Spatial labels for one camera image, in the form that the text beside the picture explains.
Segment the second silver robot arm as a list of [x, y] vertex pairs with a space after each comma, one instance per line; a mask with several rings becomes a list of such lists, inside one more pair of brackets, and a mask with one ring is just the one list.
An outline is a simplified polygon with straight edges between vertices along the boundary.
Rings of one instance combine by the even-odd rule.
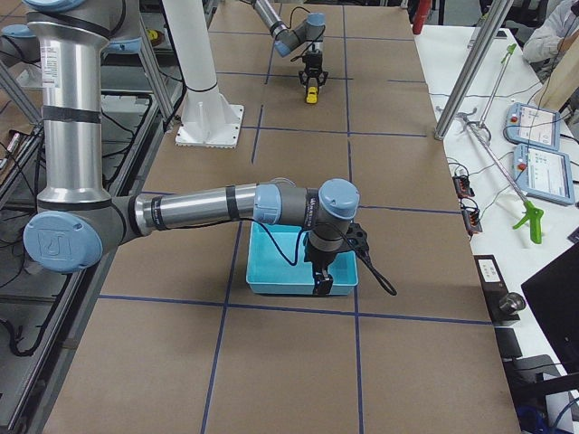
[[328, 72], [323, 69], [323, 42], [326, 31], [326, 16], [323, 13], [308, 13], [298, 26], [287, 26], [269, 1], [251, 1], [253, 10], [268, 28], [274, 41], [274, 48], [280, 57], [286, 57], [304, 45], [304, 52], [296, 59], [305, 65], [299, 72], [303, 86], [310, 87], [311, 81], [319, 88], [326, 83]]

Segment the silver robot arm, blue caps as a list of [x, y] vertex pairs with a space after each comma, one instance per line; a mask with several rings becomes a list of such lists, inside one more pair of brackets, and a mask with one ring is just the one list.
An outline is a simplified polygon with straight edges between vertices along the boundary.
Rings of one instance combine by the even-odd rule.
[[[193, 229], [242, 220], [299, 226], [308, 231], [305, 261], [313, 294], [329, 294], [328, 272], [347, 243], [360, 195], [344, 179], [318, 189], [285, 180], [230, 185], [200, 192], [112, 197], [103, 186], [101, 54], [147, 47], [138, 1], [22, 1], [27, 27], [40, 45], [46, 186], [24, 229], [30, 257], [47, 269], [72, 273], [152, 231]], [[268, 1], [252, 1], [285, 56], [325, 31], [323, 14], [289, 29]], [[235, 147], [244, 108], [228, 103], [214, 69], [202, 1], [163, 1], [166, 23], [184, 80], [179, 145]]]

